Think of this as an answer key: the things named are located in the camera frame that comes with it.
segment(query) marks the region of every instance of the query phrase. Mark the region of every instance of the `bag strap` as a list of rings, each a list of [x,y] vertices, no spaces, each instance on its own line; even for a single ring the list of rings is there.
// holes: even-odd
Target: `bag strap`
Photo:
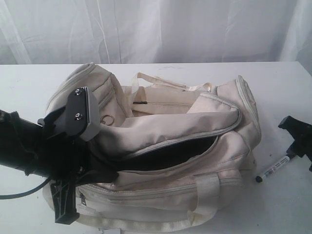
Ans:
[[[211,219],[218,210],[220,183],[217,173],[195,175],[198,201],[194,211],[188,211],[188,219],[174,222],[146,222],[112,219],[81,214],[77,222],[89,226],[133,232],[167,233],[194,227]]]
[[[139,72],[132,78],[131,92],[126,94],[128,100],[129,100],[130,107],[132,107],[133,101],[137,95],[137,91],[139,88],[139,82],[138,82],[139,79],[143,79],[143,80],[145,80],[149,83],[152,83],[154,85],[171,87],[171,88],[179,89],[181,91],[202,90],[202,91],[210,92],[211,88],[212,88],[212,85],[208,82],[201,84],[201,85],[197,85],[197,86],[186,86],[183,84],[178,84],[178,83],[174,83],[174,82],[169,81],[169,80],[162,79],[160,77],[152,77],[152,76],[149,76],[149,75],[146,75],[144,73]]]

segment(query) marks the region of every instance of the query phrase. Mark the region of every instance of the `marker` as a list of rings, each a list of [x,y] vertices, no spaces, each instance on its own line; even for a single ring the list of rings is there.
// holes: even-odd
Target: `marker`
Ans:
[[[286,154],[279,161],[274,163],[270,168],[266,169],[260,175],[256,176],[255,180],[258,183],[261,183],[264,179],[274,174],[278,169],[287,164],[290,160],[292,160],[296,155]]]

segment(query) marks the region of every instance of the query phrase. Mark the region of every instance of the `white table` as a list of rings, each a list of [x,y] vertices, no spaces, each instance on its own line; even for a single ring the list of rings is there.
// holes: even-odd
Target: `white table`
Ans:
[[[32,122],[44,116],[49,97],[79,65],[0,66],[0,108],[19,112]],[[160,76],[178,83],[222,84],[237,75],[249,83],[258,106],[262,141],[254,154],[259,172],[282,156],[291,136],[277,126],[287,115],[312,123],[312,77],[298,62],[111,64],[122,85],[136,72]],[[312,232],[312,173],[309,160],[296,158],[261,184],[251,182],[231,206],[202,226],[178,233],[276,234]],[[0,194],[24,192],[42,182],[36,175],[0,167]],[[54,223],[54,213],[41,191],[15,200],[0,201],[0,233],[86,234],[96,229],[74,223]]]

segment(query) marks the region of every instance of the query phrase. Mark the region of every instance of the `black cable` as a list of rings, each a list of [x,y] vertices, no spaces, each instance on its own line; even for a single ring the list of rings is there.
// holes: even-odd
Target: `black cable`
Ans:
[[[33,194],[34,192],[37,192],[41,188],[43,188],[47,183],[50,182],[50,180],[51,180],[51,178],[49,177],[42,184],[40,184],[39,186],[37,186],[34,189],[29,190],[27,192],[21,193],[21,194],[0,195],[0,200],[14,199],[14,198],[20,198],[20,197],[23,197],[23,196],[28,196],[30,194]]]

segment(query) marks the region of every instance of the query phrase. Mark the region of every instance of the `white backdrop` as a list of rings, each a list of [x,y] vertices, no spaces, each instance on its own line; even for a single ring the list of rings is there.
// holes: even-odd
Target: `white backdrop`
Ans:
[[[299,61],[311,0],[0,0],[0,64]]]

